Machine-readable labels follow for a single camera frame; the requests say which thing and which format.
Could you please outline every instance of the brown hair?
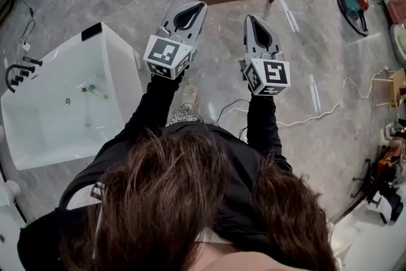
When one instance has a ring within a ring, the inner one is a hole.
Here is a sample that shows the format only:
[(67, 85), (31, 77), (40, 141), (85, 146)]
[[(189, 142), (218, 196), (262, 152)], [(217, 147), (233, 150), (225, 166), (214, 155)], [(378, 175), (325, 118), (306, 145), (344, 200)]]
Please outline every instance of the brown hair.
[[(227, 166), (206, 137), (149, 135), (125, 165), (105, 174), (98, 232), (99, 211), (90, 206), (85, 230), (61, 245), (63, 264), (68, 270), (188, 270), (196, 238), (221, 206)], [(334, 270), (325, 215), (301, 179), (266, 160), (254, 199), (270, 243), (287, 258), (281, 263)]]

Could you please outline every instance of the white cube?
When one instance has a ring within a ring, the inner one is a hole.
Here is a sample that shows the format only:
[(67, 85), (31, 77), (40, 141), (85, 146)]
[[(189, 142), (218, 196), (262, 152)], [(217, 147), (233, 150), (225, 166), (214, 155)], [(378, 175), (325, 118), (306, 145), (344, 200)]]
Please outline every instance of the white cube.
[(244, 75), (254, 95), (275, 96), (291, 85), (289, 62), (253, 58)]
[(195, 46), (151, 35), (144, 53), (148, 69), (153, 74), (175, 79), (192, 61)]

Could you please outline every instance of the floor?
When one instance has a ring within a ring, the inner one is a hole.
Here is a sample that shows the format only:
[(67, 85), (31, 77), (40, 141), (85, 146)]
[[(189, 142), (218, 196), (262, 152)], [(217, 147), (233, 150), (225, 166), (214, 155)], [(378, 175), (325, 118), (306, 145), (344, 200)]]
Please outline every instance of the floor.
[[(167, 10), (196, 0), (27, 0), (35, 11), (36, 27), (29, 37), (29, 55), (41, 58), (49, 51), (96, 22), (105, 22), (139, 53), (154, 34)], [(217, 119), (221, 109), (239, 98), (250, 99), (237, 59), (244, 54), (243, 22), (248, 14), (264, 19), (279, 35), (285, 59), (291, 63), (292, 86), (275, 98), (277, 119), (286, 124), (304, 121), (330, 111), (337, 103), (343, 79), (351, 77), (362, 94), (368, 93), (372, 76), (387, 66), (397, 69), (388, 35), (388, 23), (377, 0), (370, 0), (367, 21), (370, 34), (361, 37), (346, 23), (336, 0), (239, 1), (209, 7), (199, 39), (200, 54), (186, 72), (183, 84), (199, 89), (200, 113)], [(29, 11), (17, 1), (0, 28), (0, 51), (8, 62), (16, 60), (18, 37), (29, 21)], [(0, 75), (4, 75), (3, 64)], [(149, 75), (140, 72), (143, 87)], [(366, 157), (376, 153), (377, 134), (394, 110), (376, 109), (385, 100), (379, 85), (368, 100), (346, 84), (340, 106), (333, 114), (293, 127), (280, 126), (287, 160), (297, 175), (323, 195), (327, 216), (333, 220), (350, 204), (356, 190), (352, 177), (362, 172)], [(0, 90), (6, 90), (3, 80)], [(180, 92), (173, 106), (179, 105)], [(233, 107), (247, 109), (237, 102)], [(233, 110), (219, 123), (238, 135), (246, 126), (246, 113)], [(18, 182), (18, 198), (29, 220), (55, 208), (69, 181), (91, 159), (17, 171), (7, 144), (0, 146), (7, 177)]]

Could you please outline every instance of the white basin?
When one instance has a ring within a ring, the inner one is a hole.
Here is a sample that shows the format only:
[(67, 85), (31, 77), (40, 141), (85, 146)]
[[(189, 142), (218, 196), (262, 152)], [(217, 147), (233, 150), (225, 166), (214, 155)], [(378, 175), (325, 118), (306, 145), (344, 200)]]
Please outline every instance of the white basin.
[(101, 33), (85, 41), (78, 34), (48, 53), (15, 93), (1, 97), (17, 169), (96, 155), (136, 110), (142, 88), (133, 48), (101, 26)]

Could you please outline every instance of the black jacket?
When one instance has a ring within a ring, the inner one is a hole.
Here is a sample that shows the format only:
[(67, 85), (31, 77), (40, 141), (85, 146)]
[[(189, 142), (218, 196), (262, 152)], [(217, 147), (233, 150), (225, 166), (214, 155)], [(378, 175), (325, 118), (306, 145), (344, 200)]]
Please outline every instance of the black jacket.
[[(147, 92), (125, 128), (99, 151), (94, 161), (69, 184), (60, 205), (52, 213), (23, 228), (18, 241), (18, 254), (27, 271), (63, 270), (59, 261), (59, 243), (73, 234), (83, 221), (86, 208), (67, 210), (72, 196), (81, 188), (95, 184), (107, 168), (123, 164), (131, 147), (146, 129), (159, 134), (167, 121), (174, 92), (181, 78), (175, 81), (153, 76)], [(224, 205), (218, 211), (213, 230), (244, 251), (259, 251), (277, 259), (278, 249), (270, 248), (265, 231), (251, 201), (252, 187), (264, 156), (273, 152), (280, 168), (292, 171), (282, 156), (272, 97), (252, 96), (248, 112), (248, 144), (224, 129), (199, 122), (180, 122), (166, 131), (178, 135), (196, 130), (214, 137), (230, 160), (230, 184)]]

